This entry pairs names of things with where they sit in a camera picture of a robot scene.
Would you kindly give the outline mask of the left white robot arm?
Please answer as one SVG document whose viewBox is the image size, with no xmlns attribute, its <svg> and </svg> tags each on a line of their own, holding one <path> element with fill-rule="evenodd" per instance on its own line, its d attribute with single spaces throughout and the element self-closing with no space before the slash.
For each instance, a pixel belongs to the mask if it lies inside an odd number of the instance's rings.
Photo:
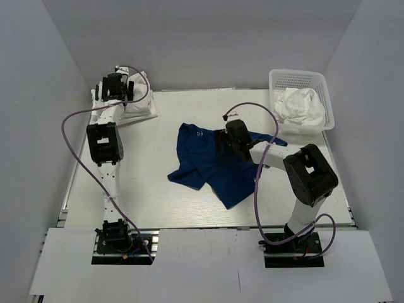
<svg viewBox="0 0 404 303">
<path fill-rule="evenodd" d="M 119 213 L 121 187 L 119 169 L 124 158 L 124 149 L 117 123 L 124 113 L 128 91 L 127 71 L 116 69 L 96 86 L 93 92 L 93 108 L 90 123 L 86 127 L 90 156 L 97 165 L 98 176 L 104 199 L 104 222 L 99 235 L 109 247 L 126 252 L 133 246 L 133 236 L 128 231 L 128 223 Z"/>
</svg>

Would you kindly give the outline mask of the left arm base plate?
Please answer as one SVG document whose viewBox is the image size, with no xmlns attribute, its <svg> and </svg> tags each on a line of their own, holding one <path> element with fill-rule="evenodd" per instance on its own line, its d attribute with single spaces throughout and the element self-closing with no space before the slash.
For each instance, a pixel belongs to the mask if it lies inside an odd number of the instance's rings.
<svg viewBox="0 0 404 303">
<path fill-rule="evenodd" d="M 93 249 L 92 265 L 150 266 L 157 254 L 157 232 L 142 234 L 152 259 L 150 259 L 140 236 L 136 232 L 129 233 L 129 241 L 124 241 L 122 244 L 108 244 L 100 229 L 96 229 L 95 232 L 97 236 Z"/>
</svg>

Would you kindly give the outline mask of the blue t shirt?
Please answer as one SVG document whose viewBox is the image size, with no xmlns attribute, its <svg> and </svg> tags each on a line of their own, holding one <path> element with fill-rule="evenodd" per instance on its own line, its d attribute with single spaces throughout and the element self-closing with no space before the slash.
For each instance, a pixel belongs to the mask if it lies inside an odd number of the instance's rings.
<svg viewBox="0 0 404 303">
<path fill-rule="evenodd" d="M 216 153 L 213 130 L 181 124 L 176 146 L 179 168 L 169 181 L 201 189 L 208 184 L 226 209 L 231 209 L 254 192 L 258 165 L 235 153 Z"/>
</svg>

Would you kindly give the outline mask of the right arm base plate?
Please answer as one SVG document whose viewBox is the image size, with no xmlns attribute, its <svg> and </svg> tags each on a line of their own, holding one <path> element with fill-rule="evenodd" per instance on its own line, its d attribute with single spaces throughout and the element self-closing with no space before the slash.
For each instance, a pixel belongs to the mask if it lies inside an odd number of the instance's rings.
<svg viewBox="0 0 404 303">
<path fill-rule="evenodd" d="M 274 246 L 264 240 L 258 244 L 263 248 L 265 268 L 323 268 L 322 256 L 315 258 L 323 249 L 317 232 Z"/>
</svg>

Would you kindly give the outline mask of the white t shirt stack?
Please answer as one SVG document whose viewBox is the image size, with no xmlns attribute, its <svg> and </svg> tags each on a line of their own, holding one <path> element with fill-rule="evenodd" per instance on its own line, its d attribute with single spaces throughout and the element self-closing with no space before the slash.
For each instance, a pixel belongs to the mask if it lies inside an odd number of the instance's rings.
<svg viewBox="0 0 404 303">
<path fill-rule="evenodd" d="M 156 117 L 157 110 L 146 72 L 137 71 L 129 66 L 116 66 L 113 73 L 123 74 L 122 80 L 126 85 L 126 94 L 128 81 L 134 82 L 134 99 L 128 100 L 127 96 L 125 96 L 122 101 L 96 101 L 95 88 L 92 89 L 93 111 L 90 116 L 90 122 L 92 124 L 115 122 L 117 125 L 123 126 Z"/>
</svg>

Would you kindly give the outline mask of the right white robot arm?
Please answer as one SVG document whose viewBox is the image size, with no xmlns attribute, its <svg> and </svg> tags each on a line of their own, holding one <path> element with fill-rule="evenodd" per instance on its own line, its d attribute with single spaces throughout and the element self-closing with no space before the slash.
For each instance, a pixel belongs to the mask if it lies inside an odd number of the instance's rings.
<svg viewBox="0 0 404 303">
<path fill-rule="evenodd" d="M 319 209 L 334 188 L 338 178 L 320 149 L 308 144 L 298 150 L 275 144 L 270 141 L 253 139 L 245 123 L 232 120 L 224 129 L 214 132 L 216 152 L 234 153 L 243 160 L 258 165 L 254 185 L 254 214 L 263 242 L 270 246 L 286 245 L 291 251 L 298 252 L 307 246 L 308 235 L 312 234 L 315 223 L 322 217 Z M 292 215 L 285 224 L 285 238 L 271 241 L 261 226 L 258 212 L 258 186 L 264 166 L 276 168 L 287 174 L 296 200 Z"/>
</svg>

